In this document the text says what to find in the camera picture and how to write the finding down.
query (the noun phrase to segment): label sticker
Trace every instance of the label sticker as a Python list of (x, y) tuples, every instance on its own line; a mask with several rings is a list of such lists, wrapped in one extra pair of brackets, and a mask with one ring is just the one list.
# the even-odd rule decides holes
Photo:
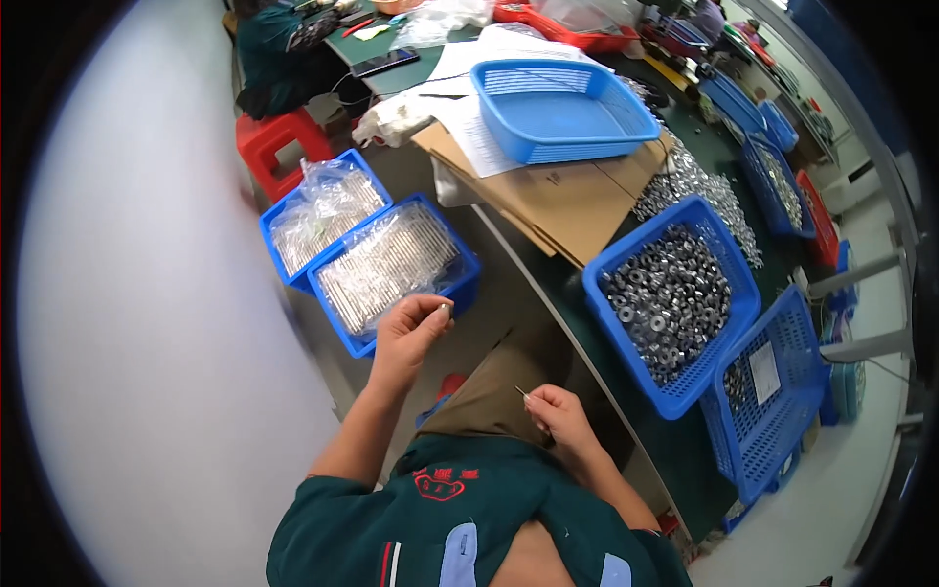
[(781, 384), (772, 344), (766, 343), (750, 355), (750, 373), (753, 374), (753, 386), (756, 388), (758, 405), (779, 391)]

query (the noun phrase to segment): red plastic stool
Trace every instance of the red plastic stool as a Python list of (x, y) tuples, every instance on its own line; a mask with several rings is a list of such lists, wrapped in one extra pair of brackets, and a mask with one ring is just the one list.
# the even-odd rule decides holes
[(303, 179), (303, 171), (299, 168), (283, 179), (273, 175), (279, 165), (277, 151), (294, 139), (306, 151), (307, 161), (326, 161), (334, 157), (326, 133), (303, 107), (281, 116), (266, 116), (262, 120), (241, 115), (235, 123), (238, 153), (261, 184), (271, 204), (300, 185)]

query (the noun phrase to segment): red crate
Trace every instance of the red crate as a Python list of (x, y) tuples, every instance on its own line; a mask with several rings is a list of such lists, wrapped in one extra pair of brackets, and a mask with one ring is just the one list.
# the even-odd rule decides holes
[(806, 206), (815, 223), (815, 240), (808, 243), (809, 249), (813, 252), (815, 260), (828, 267), (838, 267), (838, 233), (835, 232), (835, 225), (831, 222), (831, 216), (825, 209), (822, 198), (815, 191), (815, 186), (808, 179), (805, 171), (799, 171), (795, 176), (795, 183), (798, 184), (806, 193)]
[(528, 4), (518, 2), (517, 0), (496, 0), (496, 6), (492, 8), (492, 20), (497, 23), (527, 23), (528, 14), (524, 10), (506, 10), (502, 8), (503, 4)]
[(604, 35), (603, 33), (572, 33), (562, 25), (552, 21), (547, 16), (536, 12), (530, 6), (523, 6), (526, 20), (521, 21), (536, 29), (548, 40), (556, 40), (566, 45), (577, 47), (584, 53), (619, 53), (626, 48), (630, 41), (638, 40), (639, 34), (628, 26), (621, 26), (621, 37)]

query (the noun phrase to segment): right hand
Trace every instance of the right hand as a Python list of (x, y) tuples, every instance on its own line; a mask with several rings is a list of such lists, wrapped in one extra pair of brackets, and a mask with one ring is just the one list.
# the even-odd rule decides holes
[(525, 410), (542, 432), (554, 438), (564, 456), (583, 458), (598, 448), (603, 450), (580, 398), (564, 388), (548, 383), (536, 388), (525, 399)]

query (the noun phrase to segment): cardboard box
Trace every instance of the cardboard box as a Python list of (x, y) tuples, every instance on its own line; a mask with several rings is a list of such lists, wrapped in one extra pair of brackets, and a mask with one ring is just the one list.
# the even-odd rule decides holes
[(672, 146), (662, 132), (660, 140), (649, 141), (626, 157), (529, 165), (479, 178), (440, 123), (418, 132), (412, 140), (546, 255), (561, 254), (580, 268), (609, 244)]

